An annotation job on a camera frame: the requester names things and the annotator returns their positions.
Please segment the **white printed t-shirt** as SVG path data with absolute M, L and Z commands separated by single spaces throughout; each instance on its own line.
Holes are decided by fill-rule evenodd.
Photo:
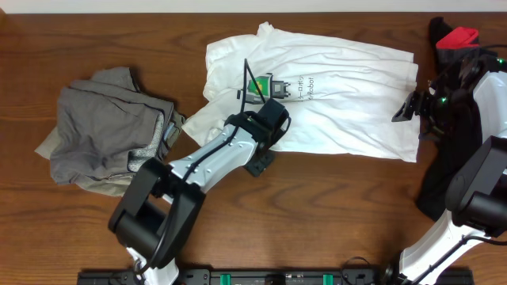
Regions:
M 258 110 L 237 97 L 249 66 L 259 82 L 271 78 L 286 86 L 281 103 L 292 122 L 274 150 L 417 159 L 419 122 L 392 121 L 416 86 L 410 52 L 263 23 L 254 35 L 209 44 L 205 62 L 207 104 L 183 127 L 200 145 L 222 131 L 228 116 Z

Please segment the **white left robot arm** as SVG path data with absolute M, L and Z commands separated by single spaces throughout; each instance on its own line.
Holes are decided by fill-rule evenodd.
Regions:
M 175 259 L 187 242 L 208 191 L 245 167 L 257 177 L 269 149 L 285 133 L 286 114 L 245 112 L 230 116 L 221 134 L 189 156 L 165 165 L 152 158 L 134 176 L 109 220 L 109 229 L 135 267 L 124 284 L 172 284 Z

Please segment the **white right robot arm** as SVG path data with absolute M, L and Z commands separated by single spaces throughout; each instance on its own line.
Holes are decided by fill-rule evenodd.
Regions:
M 506 62 L 469 55 L 455 74 L 413 92 L 394 122 L 420 116 L 423 138 L 436 140 L 417 205 L 434 219 L 415 244 L 387 267 L 382 284 L 472 284 L 471 270 L 453 268 L 482 243 L 504 246 L 506 231 Z

